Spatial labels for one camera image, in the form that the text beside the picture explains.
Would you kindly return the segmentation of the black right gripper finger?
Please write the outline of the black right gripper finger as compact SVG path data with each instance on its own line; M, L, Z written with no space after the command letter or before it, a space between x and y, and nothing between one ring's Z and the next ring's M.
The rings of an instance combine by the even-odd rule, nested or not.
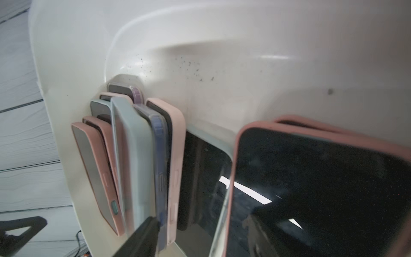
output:
M157 249L159 221L148 217L117 250L114 257L154 257Z

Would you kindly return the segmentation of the light green case phone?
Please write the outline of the light green case phone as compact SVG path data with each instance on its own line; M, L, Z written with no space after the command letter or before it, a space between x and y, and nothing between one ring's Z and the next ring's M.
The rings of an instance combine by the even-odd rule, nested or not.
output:
M230 145L187 126L176 237L187 257L223 254L232 160Z

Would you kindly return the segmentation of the pink case phone front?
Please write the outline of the pink case phone front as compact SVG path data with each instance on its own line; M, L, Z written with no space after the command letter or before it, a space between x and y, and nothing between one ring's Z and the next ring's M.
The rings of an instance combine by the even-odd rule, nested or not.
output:
M411 150L257 121L237 134L226 257L408 257Z

